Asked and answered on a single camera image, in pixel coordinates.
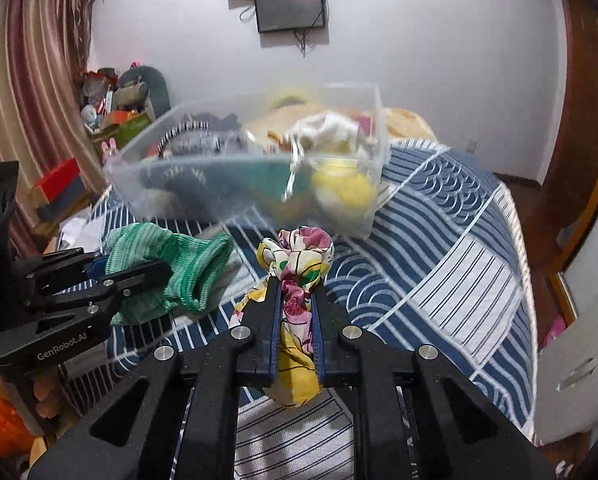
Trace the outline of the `person's left hand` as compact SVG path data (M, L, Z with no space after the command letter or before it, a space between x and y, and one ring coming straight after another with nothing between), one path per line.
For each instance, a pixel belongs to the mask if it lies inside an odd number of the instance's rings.
M36 399L35 411L38 416L52 419L64 414L66 397L58 367L54 367L34 379L33 393Z

